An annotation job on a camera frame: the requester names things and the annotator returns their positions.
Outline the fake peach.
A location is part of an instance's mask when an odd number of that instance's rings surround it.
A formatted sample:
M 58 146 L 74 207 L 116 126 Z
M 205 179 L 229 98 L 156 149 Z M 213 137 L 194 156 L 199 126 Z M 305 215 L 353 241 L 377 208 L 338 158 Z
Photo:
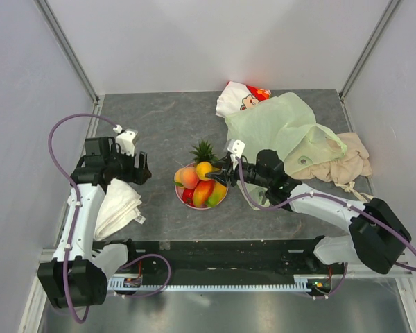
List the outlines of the fake peach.
M 180 180 L 182 186 L 187 189 L 195 189 L 200 182 L 194 166 L 182 168 L 180 171 Z

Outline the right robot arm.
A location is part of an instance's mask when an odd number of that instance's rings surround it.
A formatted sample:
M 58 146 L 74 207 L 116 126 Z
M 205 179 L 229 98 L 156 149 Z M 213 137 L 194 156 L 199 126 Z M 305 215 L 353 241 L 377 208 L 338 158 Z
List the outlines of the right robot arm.
M 390 206 L 379 198 L 363 203 L 318 191 L 290 177 L 276 151 L 262 150 L 255 163 L 228 153 L 206 177 L 223 185 L 251 184 L 263 187 L 268 210 L 284 209 L 330 223 L 346 235 L 323 237 L 304 255 L 305 268 L 319 273 L 328 265 L 360 262 L 386 274 L 410 245 L 411 236 Z

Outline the fake yellow pear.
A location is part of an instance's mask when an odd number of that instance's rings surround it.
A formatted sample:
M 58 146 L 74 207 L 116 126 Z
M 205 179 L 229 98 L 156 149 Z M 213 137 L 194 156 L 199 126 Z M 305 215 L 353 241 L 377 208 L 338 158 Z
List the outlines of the fake yellow pear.
M 174 179 L 173 179 L 174 185 L 176 187 L 180 187 L 180 188 L 183 188 L 184 187 L 184 185 L 182 184 L 182 180 L 181 180 L 181 172 L 182 172 L 182 170 L 184 170 L 184 168 L 178 169 L 175 172 Z

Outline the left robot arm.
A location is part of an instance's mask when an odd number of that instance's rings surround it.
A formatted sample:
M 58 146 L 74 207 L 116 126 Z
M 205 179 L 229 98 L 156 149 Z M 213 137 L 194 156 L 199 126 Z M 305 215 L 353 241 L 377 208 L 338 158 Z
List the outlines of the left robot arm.
M 138 256 L 130 251 L 130 241 L 102 244 L 93 253 L 98 212 L 111 182 L 142 185 L 151 177 L 146 153 L 135 152 L 136 141 L 132 130 L 85 141 L 85 154 L 70 174 L 73 187 L 62 238 L 51 261 L 37 270 L 55 308 L 101 305 L 118 269 L 130 273 L 137 268 Z

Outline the green avocado print plastic bag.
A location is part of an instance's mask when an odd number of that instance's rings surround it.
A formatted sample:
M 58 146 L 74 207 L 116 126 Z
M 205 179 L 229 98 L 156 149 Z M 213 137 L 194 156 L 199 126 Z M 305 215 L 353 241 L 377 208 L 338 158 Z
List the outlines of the green avocado print plastic bag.
M 227 138 L 244 142 L 243 156 L 249 163 L 257 161 L 259 151 L 274 150 L 290 177 L 347 152 L 347 145 L 330 128 L 318 124 L 313 110 L 293 92 L 227 115 L 225 123 Z

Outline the fake pineapple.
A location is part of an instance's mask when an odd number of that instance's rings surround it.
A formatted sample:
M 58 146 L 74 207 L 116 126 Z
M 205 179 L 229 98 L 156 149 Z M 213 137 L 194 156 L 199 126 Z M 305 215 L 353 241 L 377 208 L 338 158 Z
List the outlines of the fake pineapple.
M 190 154 L 193 155 L 195 164 L 200 164 L 201 162 L 212 164 L 218 160 L 216 154 L 213 152 L 212 145 L 205 139 L 201 139 L 197 145 L 192 146 Z

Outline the fake red bell pepper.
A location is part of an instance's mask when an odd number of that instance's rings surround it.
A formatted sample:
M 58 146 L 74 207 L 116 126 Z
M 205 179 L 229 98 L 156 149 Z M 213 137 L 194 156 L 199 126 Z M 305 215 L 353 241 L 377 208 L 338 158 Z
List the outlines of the fake red bell pepper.
M 184 189 L 181 199 L 182 201 L 189 206 L 194 206 L 193 204 L 193 194 L 194 194 L 194 189 Z

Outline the fake red orange mango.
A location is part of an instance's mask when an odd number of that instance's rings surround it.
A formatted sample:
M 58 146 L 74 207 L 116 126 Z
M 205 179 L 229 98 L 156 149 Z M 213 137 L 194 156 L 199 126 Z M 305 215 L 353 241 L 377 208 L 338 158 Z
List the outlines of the fake red orange mango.
M 194 189 L 193 204 L 195 207 L 202 207 L 206 200 L 210 197 L 215 182 L 213 180 L 200 181 Z

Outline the small yellow fake fruit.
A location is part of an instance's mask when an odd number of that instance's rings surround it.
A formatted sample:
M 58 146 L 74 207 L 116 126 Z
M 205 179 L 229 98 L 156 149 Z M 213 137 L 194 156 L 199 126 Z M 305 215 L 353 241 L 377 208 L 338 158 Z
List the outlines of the small yellow fake fruit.
M 207 177 L 207 174 L 219 170 L 219 168 L 212 166 L 211 163 L 206 161 L 200 162 L 196 165 L 196 173 L 201 181 L 209 181 L 210 178 Z

